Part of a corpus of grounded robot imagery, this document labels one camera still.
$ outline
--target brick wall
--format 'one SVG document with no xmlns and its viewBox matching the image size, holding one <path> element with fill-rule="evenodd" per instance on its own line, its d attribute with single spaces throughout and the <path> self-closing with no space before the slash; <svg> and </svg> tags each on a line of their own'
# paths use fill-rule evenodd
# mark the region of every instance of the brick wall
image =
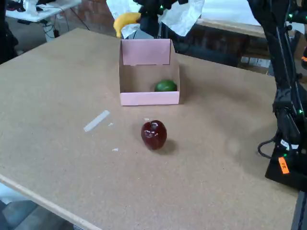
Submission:
<svg viewBox="0 0 307 230">
<path fill-rule="evenodd" d="M 114 32 L 114 19 L 106 4 L 106 0 L 82 0 L 82 4 L 74 7 L 73 10 L 91 30 L 102 33 L 106 31 L 106 34 Z M 77 23 L 81 27 L 79 19 L 72 11 L 67 10 L 66 16 L 70 23 Z"/>
</svg>

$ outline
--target cable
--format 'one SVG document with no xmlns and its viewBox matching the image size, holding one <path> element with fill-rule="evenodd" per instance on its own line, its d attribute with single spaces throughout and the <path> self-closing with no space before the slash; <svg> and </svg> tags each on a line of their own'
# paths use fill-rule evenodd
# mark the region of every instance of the cable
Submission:
<svg viewBox="0 0 307 230">
<path fill-rule="evenodd" d="M 54 27 L 54 25 L 52 25 L 52 27 L 51 27 L 51 29 L 50 30 L 48 30 L 48 31 L 44 31 L 44 33 L 45 33 L 45 35 L 47 35 L 48 37 L 50 37 L 50 38 L 55 38 L 55 37 L 51 37 L 49 34 L 48 34 L 48 32 L 50 32 L 51 30 L 53 30 L 55 27 Z"/>
<path fill-rule="evenodd" d="M 76 15 L 76 17 L 82 22 L 82 24 L 89 30 L 91 31 L 88 26 L 84 23 L 84 21 L 82 21 L 82 19 L 77 15 L 77 13 L 71 8 L 71 11 Z"/>
<path fill-rule="evenodd" d="M 257 148 L 257 149 L 258 149 L 258 153 L 259 153 L 262 157 L 265 157 L 265 158 L 267 158 L 267 159 L 272 159 L 271 156 L 269 156 L 269 155 L 263 153 L 263 152 L 261 151 L 261 148 L 262 148 L 262 146 L 264 146 L 264 145 L 267 145 L 267 144 L 269 144 L 269 143 L 274 142 L 274 141 L 275 141 L 275 137 L 276 137 L 276 135 L 275 135 L 272 139 L 266 140 L 266 141 L 264 141 L 264 142 L 262 142 L 262 143 L 260 143 L 260 144 L 258 145 L 258 148 Z"/>
<path fill-rule="evenodd" d="M 136 35 L 136 32 L 137 32 L 137 31 L 134 32 L 134 35 L 133 35 L 133 38 L 132 38 L 132 39 L 134 39 L 134 37 L 135 37 L 135 35 Z"/>
<path fill-rule="evenodd" d="M 48 6 L 48 7 L 44 7 L 44 6 L 39 6 L 42 9 L 48 9 L 48 8 L 57 8 L 57 9 L 61 9 L 61 11 L 64 13 L 64 17 L 65 17 L 65 21 L 66 21 L 66 25 L 67 25 L 67 31 L 69 31 L 69 25 L 68 25 L 68 21 L 67 21 L 67 16 L 66 16 L 66 12 L 61 8 L 61 7 L 57 7 L 57 6 Z"/>
</svg>

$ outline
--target white table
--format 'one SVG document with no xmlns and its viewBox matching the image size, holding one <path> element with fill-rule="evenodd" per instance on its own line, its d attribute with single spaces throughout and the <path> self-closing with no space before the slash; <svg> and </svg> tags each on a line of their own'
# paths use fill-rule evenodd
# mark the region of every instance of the white table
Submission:
<svg viewBox="0 0 307 230">
<path fill-rule="evenodd" d="M 82 0 L 56 0 L 54 2 L 48 3 L 46 5 L 38 5 L 43 11 L 37 12 L 37 15 L 31 15 L 28 12 L 18 12 L 18 11 L 6 11 L 6 16 L 21 20 L 26 20 L 34 23 L 38 23 L 41 20 L 46 20 L 47 24 L 44 24 L 44 31 L 46 35 L 46 40 L 49 42 L 54 37 L 53 24 L 49 18 L 53 15 L 60 13 L 61 11 L 67 10 L 71 7 L 81 4 Z"/>
</svg>

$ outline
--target box flap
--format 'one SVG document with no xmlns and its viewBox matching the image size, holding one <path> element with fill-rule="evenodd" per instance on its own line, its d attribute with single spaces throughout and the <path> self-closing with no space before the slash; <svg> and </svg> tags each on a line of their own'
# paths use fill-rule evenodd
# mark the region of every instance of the box flap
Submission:
<svg viewBox="0 0 307 230">
<path fill-rule="evenodd" d="M 170 39 L 121 40 L 124 65 L 169 65 Z"/>
</svg>

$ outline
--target equipment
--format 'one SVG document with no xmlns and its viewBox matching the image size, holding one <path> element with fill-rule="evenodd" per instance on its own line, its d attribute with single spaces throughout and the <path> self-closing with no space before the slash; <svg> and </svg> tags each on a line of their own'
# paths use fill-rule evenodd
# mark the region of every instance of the equipment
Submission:
<svg viewBox="0 0 307 230">
<path fill-rule="evenodd" d="M 175 0 L 134 0 L 142 5 L 141 30 L 156 37 L 158 15 L 170 9 Z M 298 83 L 286 21 L 307 23 L 307 4 L 298 7 L 296 0 L 248 0 L 255 19 L 263 27 L 276 81 L 273 112 L 277 119 L 275 136 L 258 146 L 259 154 L 270 159 L 265 176 L 302 191 L 307 191 L 307 92 Z M 275 142 L 272 156 L 261 147 Z"/>
</svg>

